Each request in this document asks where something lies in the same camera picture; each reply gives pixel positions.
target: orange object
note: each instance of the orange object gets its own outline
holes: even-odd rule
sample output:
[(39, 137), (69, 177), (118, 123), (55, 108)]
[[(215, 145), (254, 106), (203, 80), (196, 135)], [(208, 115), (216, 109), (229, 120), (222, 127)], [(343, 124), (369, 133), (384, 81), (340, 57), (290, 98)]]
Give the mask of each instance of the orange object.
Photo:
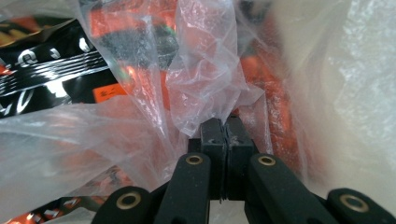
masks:
[(101, 103), (116, 95), (126, 95), (125, 90), (122, 88), (122, 86), (119, 83), (104, 87), (99, 87), (93, 90), (93, 96), (95, 98), (96, 103)]
[(290, 99), (283, 89), (282, 79), (274, 75), (268, 63), (281, 63), (276, 54), (255, 48), (259, 52), (241, 58), (247, 82), (265, 90), (269, 129), (273, 151), (289, 168), (298, 172), (301, 168), (296, 134), (292, 125)]

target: plastic wrap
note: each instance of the plastic wrap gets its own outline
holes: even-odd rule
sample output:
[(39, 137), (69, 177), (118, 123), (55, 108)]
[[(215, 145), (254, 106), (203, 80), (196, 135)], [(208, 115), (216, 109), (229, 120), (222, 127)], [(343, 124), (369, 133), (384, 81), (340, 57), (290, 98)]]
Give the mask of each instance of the plastic wrap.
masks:
[(77, 1), (80, 20), (115, 76), (166, 139), (163, 113), (189, 136), (262, 91), (237, 57), (231, 1)]
[(1, 119), (0, 127), (0, 221), (62, 197), (114, 165), (136, 186), (156, 189), (186, 146), (174, 129), (181, 147), (165, 150), (127, 96)]
[(47, 224), (90, 224), (93, 220), (94, 213), (85, 208), (78, 208), (73, 213), (64, 217), (56, 218), (52, 221), (46, 222)]
[(306, 185), (322, 196), (356, 189), (393, 214), (395, 10), (386, 0), (277, 0), (272, 8), (288, 67), (276, 74), (290, 96)]

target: clear plastic bag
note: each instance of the clear plastic bag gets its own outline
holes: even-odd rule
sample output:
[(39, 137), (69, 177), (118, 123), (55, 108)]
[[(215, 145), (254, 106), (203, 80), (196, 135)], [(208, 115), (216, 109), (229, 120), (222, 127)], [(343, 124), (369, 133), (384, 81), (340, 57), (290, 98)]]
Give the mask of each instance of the clear plastic bag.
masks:
[(248, 86), (237, 57), (231, 1), (77, 1), (86, 33), (166, 141), (164, 113), (193, 136), (262, 91)]
[(0, 127), (0, 221), (62, 197), (114, 165), (136, 186), (156, 189), (187, 145), (181, 135), (179, 147), (165, 149), (127, 96), (0, 119)]
[[(276, 96), (267, 89), (274, 153), (277, 135), (283, 148), (295, 145), (287, 151), (315, 193), (325, 197), (330, 189), (356, 189), (393, 214), (395, 10), (395, 2), (387, 0), (276, 0), (262, 25), (248, 29), (263, 64), (286, 93), (284, 106), (292, 115), (271, 128)], [(288, 118), (292, 129), (282, 127)], [(293, 167), (287, 155), (284, 160)]]

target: orange label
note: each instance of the orange label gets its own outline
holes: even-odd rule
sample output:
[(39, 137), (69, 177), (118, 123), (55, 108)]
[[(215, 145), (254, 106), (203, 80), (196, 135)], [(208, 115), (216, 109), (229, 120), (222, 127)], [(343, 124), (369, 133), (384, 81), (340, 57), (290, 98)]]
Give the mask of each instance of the orange label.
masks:
[(126, 95), (125, 90), (119, 83), (99, 87), (93, 90), (93, 96), (95, 97), (96, 103), (101, 103), (116, 95)]

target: black object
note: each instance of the black object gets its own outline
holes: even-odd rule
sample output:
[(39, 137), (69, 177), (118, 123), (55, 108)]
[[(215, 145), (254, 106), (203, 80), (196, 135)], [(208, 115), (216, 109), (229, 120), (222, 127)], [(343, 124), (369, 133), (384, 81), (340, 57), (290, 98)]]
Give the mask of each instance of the black object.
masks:
[(128, 211), (134, 220), (120, 217), (115, 201), (123, 190), (110, 196), (92, 224), (206, 224), (209, 199), (224, 196), (245, 201), (250, 224), (396, 224), (389, 212), (355, 190), (333, 190), (327, 200), (312, 194), (280, 159), (258, 153), (234, 116), (224, 126), (216, 119), (202, 124), (201, 139), (190, 140), (168, 186), (150, 193), (157, 196), (142, 204), (149, 203), (145, 211)]
[(97, 103), (93, 90), (118, 83), (78, 21), (36, 20), (53, 26), (0, 47), (0, 119)]

